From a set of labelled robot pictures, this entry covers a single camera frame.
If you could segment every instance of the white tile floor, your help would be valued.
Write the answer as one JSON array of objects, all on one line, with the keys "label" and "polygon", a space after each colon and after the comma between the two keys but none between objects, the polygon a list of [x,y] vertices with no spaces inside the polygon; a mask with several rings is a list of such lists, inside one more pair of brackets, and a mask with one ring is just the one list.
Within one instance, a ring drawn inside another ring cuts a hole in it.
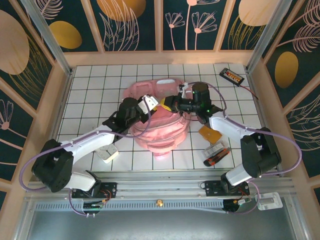
[{"label": "white tile floor", "polygon": [[[252,95],[236,87],[221,76],[223,68],[229,68],[245,78],[243,86],[249,87],[241,64],[146,64],[78,66],[58,135],[59,141],[70,140],[91,131],[102,124],[118,108],[124,89],[136,81],[175,78],[186,82],[202,81],[215,87],[226,99],[227,113],[236,121],[260,128],[261,124]],[[210,89],[212,103],[222,106],[220,97]],[[76,166],[91,171],[206,169],[202,150],[210,144],[198,133],[199,122],[191,122],[190,133],[183,143],[165,160],[156,160],[153,154],[138,146],[133,139],[123,138],[115,143],[119,150],[109,164],[96,153],[80,159]],[[234,168],[241,163],[240,146],[222,136],[232,148],[231,154],[211,168]]]}]

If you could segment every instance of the metal base plate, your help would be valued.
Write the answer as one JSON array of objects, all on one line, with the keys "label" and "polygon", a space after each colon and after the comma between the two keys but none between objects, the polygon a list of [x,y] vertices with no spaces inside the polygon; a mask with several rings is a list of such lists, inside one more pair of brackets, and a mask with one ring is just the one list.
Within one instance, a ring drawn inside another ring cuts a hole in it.
[{"label": "metal base plate", "polygon": [[[109,192],[111,193],[111,198],[114,199],[117,194],[117,183],[116,182],[102,182],[100,185],[99,193],[97,196],[95,196],[95,199],[105,199],[106,195],[109,196]],[[72,193],[73,199],[90,199],[92,197],[85,194],[82,190],[76,189]]]},{"label": "metal base plate", "polygon": [[[247,195],[250,195],[248,183],[243,182],[239,186],[239,188]],[[205,181],[204,182],[204,189],[205,189],[205,194],[207,197],[224,197],[224,196],[242,196],[241,191],[236,191],[232,193],[226,193],[223,188],[220,186],[220,181]]]}]

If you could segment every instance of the pink plastic bag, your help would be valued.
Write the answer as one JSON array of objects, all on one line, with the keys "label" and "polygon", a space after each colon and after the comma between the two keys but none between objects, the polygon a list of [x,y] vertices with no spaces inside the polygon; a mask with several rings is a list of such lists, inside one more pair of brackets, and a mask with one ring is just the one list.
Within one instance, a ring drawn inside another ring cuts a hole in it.
[{"label": "pink plastic bag", "polygon": [[[178,86],[182,83],[180,80],[174,79],[136,82],[124,91],[123,98],[139,99],[141,96],[149,94],[161,101],[165,97],[178,95]],[[136,137],[136,143],[153,152],[158,160],[163,159],[187,137],[191,116],[187,113],[184,113],[183,116],[158,105],[157,111],[151,117],[148,131],[143,136]],[[146,129],[146,126],[147,122],[138,122],[130,128],[130,132],[133,136],[139,135]]]}]

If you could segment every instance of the yellow oval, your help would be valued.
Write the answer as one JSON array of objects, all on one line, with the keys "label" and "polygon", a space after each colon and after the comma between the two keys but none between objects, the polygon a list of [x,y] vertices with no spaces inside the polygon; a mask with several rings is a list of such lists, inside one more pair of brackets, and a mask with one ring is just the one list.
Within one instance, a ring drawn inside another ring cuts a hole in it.
[{"label": "yellow oval", "polygon": [[282,89],[289,87],[296,78],[299,62],[290,51],[282,53],[275,64],[275,82]]},{"label": "yellow oval", "polygon": [[263,26],[269,22],[279,0],[241,0],[239,18],[249,26]]},{"label": "yellow oval", "polygon": [[55,21],[49,26],[57,43],[66,49],[76,49],[82,44],[79,31],[66,21]]},{"label": "yellow oval", "polygon": [[25,30],[13,16],[0,10],[0,69],[11,75],[22,73],[29,54]]},{"label": "yellow oval", "polygon": [[115,21],[126,22],[132,20],[130,9],[135,14],[135,17],[140,17],[146,9],[146,0],[97,0],[96,1],[108,18]]}]

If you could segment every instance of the brass screw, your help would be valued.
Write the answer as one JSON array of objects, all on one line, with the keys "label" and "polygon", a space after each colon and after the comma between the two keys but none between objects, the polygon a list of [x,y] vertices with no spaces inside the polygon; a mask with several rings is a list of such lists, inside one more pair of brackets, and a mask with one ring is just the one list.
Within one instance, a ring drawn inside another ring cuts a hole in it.
[{"label": "brass screw", "polygon": [[157,205],[158,207],[162,207],[162,206],[164,205],[164,201],[162,201],[161,199],[158,199],[158,200],[156,201],[156,205]]}]

